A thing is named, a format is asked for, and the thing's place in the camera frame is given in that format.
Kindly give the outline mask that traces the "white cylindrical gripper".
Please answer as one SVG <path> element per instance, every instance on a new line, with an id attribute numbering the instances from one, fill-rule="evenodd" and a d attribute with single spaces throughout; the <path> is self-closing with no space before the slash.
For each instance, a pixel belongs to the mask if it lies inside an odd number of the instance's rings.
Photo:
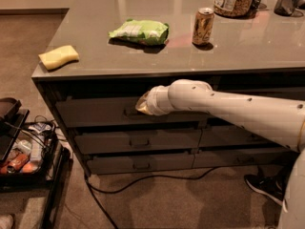
<path id="1" fill-rule="evenodd" d="M 145 115 L 149 113 L 152 115 L 168 115 L 169 113 L 176 112 L 177 109 L 173 105 L 174 94 L 175 87 L 172 85 L 153 87 L 139 98 L 135 109 Z"/>

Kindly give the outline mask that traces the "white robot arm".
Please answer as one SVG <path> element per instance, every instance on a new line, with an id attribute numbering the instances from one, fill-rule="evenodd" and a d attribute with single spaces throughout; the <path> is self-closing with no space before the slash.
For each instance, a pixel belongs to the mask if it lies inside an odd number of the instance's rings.
<path id="1" fill-rule="evenodd" d="M 135 105 L 146 115 L 207 113 L 298 152 L 277 229 L 305 229 L 304 107 L 301 100 L 216 92 L 206 82 L 188 79 L 156 86 Z"/>

